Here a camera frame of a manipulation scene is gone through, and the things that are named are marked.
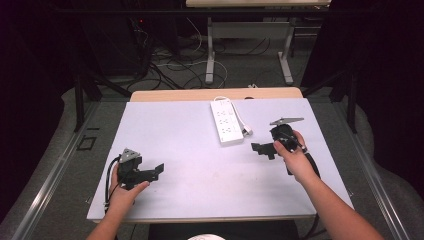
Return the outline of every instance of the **gray carpeted floor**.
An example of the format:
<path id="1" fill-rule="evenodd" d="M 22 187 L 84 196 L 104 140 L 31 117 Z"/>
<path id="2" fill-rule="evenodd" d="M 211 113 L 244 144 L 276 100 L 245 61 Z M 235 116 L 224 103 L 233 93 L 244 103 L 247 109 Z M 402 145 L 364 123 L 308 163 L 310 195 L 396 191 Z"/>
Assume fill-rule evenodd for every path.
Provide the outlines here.
<path id="1" fill-rule="evenodd" d="M 226 47 L 225 52 L 229 52 L 231 49 L 234 52 L 245 53 L 259 42 L 260 40 L 238 39 L 223 40 L 221 44 Z M 295 86 L 300 85 L 313 43 L 314 39 L 311 38 L 296 41 L 295 56 L 289 59 Z M 216 64 L 215 72 L 222 77 L 228 75 L 225 80 L 227 88 L 247 87 L 252 83 L 259 87 L 284 87 L 286 85 L 282 82 L 282 73 L 275 53 L 278 44 L 278 42 L 271 41 L 269 49 L 264 54 L 256 56 L 218 54 L 216 60 L 220 61 L 223 66 Z M 261 49 L 266 49 L 266 44 L 261 47 Z M 159 65 L 166 62 L 167 60 L 161 60 L 157 63 Z M 191 79 L 195 77 L 193 72 L 204 73 L 205 65 L 193 65 L 191 71 L 174 71 L 175 67 L 172 66 L 168 66 L 168 68 L 173 70 L 165 66 L 160 68 L 181 85 L 187 83 L 186 87 L 189 88 L 200 86 L 200 81 L 196 78 L 194 78 L 195 80 Z M 221 85 L 218 75 L 216 76 L 217 81 L 209 87 L 216 88 Z M 121 83 L 126 81 L 122 78 L 115 80 Z M 138 82 L 131 85 L 129 89 L 131 91 L 145 90 L 155 84 L 154 81 Z M 66 171 L 53 196 L 28 234 L 31 239 L 83 239 L 95 226 L 94 223 L 86 220 L 89 208 L 86 201 L 94 195 L 97 188 L 104 161 L 125 107 L 125 102 L 122 101 L 125 99 L 121 99 L 110 89 L 101 89 L 105 98 L 102 102 L 92 105 L 95 112 L 80 133 L 82 138 L 95 138 L 93 147 L 91 150 L 78 150 L 76 147 L 75 151 L 72 151 L 69 156 L 69 165 L 66 165 Z M 396 239 L 392 236 L 379 202 L 376 201 L 374 193 L 364 177 L 344 122 L 337 114 L 334 104 L 329 102 L 327 94 L 328 91 L 324 89 L 309 99 L 346 188 L 353 193 L 352 202 L 355 209 L 368 219 L 386 239 Z M 16 234 L 19 224 L 30 209 L 46 177 L 55 163 L 62 160 L 62 154 L 74 136 L 72 131 L 75 126 L 75 109 L 72 90 L 64 94 L 63 99 L 66 104 L 59 127 L 30 182 L 0 225 L 1 239 L 11 239 Z M 368 154 L 372 155 L 372 130 L 369 128 L 366 115 L 360 109 L 357 114 L 357 128 L 364 148 Z M 84 144 L 89 145 L 89 142 L 84 142 L 80 148 L 85 147 Z M 405 181 L 378 166 L 377 169 L 385 189 L 394 203 L 393 207 L 397 210 L 410 238 L 422 239 L 424 236 L 424 232 L 420 228 L 420 226 L 424 226 L 422 200 L 414 194 L 414 190 Z M 296 222 L 302 236 L 309 230 L 312 219 L 297 220 Z M 148 225 L 137 225 L 132 239 L 147 239 L 148 227 Z M 123 224 L 119 232 L 120 239 L 130 239 L 133 229 L 133 224 Z M 314 239 L 328 239 L 328 236 L 323 234 Z"/>

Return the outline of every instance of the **white desk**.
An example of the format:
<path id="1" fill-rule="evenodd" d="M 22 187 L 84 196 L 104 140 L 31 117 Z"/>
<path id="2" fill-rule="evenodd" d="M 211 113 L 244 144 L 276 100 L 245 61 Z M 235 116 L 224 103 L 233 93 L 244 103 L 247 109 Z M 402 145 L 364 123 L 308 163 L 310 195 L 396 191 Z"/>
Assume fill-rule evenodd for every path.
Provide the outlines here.
<path id="1" fill-rule="evenodd" d="M 294 6 L 325 6 L 331 0 L 187 0 L 188 7 L 294 7 Z M 208 18 L 208 63 L 205 82 L 213 82 L 215 52 L 213 51 L 214 38 L 274 38 L 284 39 L 283 51 L 278 52 L 278 58 L 283 71 L 284 81 L 293 84 L 293 78 L 287 63 L 287 55 L 293 38 L 296 19 L 290 22 L 212 22 Z"/>
<path id="2" fill-rule="evenodd" d="M 278 89 L 270 89 L 271 96 L 275 90 Z M 230 91 L 227 89 L 220 95 L 231 95 Z M 254 90 L 246 91 L 246 96 L 255 97 Z M 208 96 L 218 90 L 186 90 L 176 94 L 182 92 Z M 313 216 L 314 207 L 301 185 L 287 174 L 282 159 L 268 160 L 251 149 L 252 142 L 272 141 L 269 123 L 280 117 L 305 118 L 290 125 L 305 137 L 322 179 L 352 206 L 307 99 L 233 102 L 254 134 L 242 144 L 227 147 L 219 144 L 209 100 L 127 103 L 87 219 L 99 221 L 103 218 L 107 167 L 126 147 L 143 156 L 141 170 L 165 163 L 159 181 L 152 182 L 137 197 L 126 222 L 275 220 Z"/>

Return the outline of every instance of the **person's right hand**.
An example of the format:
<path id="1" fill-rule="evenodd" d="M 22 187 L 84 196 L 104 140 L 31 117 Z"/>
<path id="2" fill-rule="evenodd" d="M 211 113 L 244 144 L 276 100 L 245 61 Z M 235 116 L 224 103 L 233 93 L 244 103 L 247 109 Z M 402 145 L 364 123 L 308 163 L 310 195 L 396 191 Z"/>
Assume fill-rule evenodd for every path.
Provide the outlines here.
<path id="1" fill-rule="evenodd" d="M 296 135 L 300 144 L 305 146 L 305 140 L 302 135 L 293 130 L 294 135 Z M 286 163 L 287 168 L 293 175 L 296 180 L 302 183 L 304 180 L 309 179 L 311 177 L 316 177 L 314 169 L 306 158 L 305 154 L 303 154 L 302 149 L 297 147 L 294 152 L 289 152 L 287 149 L 281 144 L 278 140 L 274 142 L 274 148 L 277 151 L 278 155 L 283 157 L 284 162 Z"/>

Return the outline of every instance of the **hand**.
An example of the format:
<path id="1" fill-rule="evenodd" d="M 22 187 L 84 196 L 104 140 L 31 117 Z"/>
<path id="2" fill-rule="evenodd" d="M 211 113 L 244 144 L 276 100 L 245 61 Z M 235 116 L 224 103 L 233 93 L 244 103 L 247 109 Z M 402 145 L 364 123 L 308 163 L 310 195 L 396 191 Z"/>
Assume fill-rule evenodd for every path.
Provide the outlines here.
<path id="1" fill-rule="evenodd" d="M 294 135 L 297 137 L 300 144 L 305 146 L 305 140 L 302 135 L 293 130 Z M 302 183 L 304 180 L 316 176 L 311 164 L 303 154 L 302 149 L 297 147 L 294 152 L 289 152 L 278 140 L 274 142 L 274 148 L 278 155 L 282 156 L 287 168 L 295 176 L 296 180 Z"/>
<path id="2" fill-rule="evenodd" d="M 137 195 L 146 189 L 150 183 L 148 181 L 142 182 L 129 191 L 121 188 L 118 183 L 118 165 L 119 164 L 116 164 L 114 166 L 112 172 L 112 181 L 109 188 L 111 197 L 108 212 L 113 211 L 118 213 L 120 217 L 124 217 L 133 205 Z"/>

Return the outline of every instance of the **electrical outlet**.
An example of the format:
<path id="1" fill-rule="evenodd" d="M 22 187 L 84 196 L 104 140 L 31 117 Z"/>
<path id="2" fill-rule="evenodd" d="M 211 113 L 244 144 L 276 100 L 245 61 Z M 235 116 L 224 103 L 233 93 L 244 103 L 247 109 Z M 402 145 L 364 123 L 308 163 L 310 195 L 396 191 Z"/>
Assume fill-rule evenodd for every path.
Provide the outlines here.
<path id="1" fill-rule="evenodd" d="M 222 145 L 243 142 L 244 137 L 233 105 L 229 99 L 211 102 L 219 141 Z"/>

